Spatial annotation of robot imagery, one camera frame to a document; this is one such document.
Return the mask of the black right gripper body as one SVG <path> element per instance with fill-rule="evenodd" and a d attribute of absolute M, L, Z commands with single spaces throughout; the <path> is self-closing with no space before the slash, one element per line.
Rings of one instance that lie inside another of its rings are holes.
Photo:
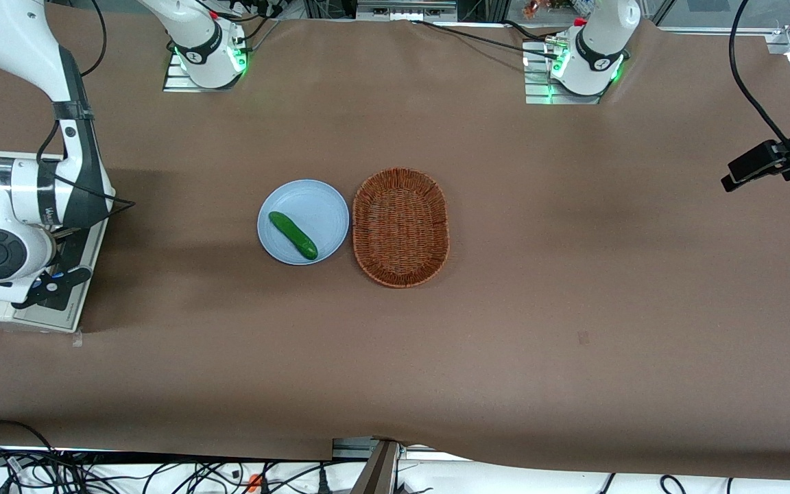
<path fill-rule="evenodd" d="M 58 239 L 57 248 L 52 260 L 53 273 L 67 273 L 75 268 L 93 272 L 94 234 L 90 229 L 79 229 Z"/>

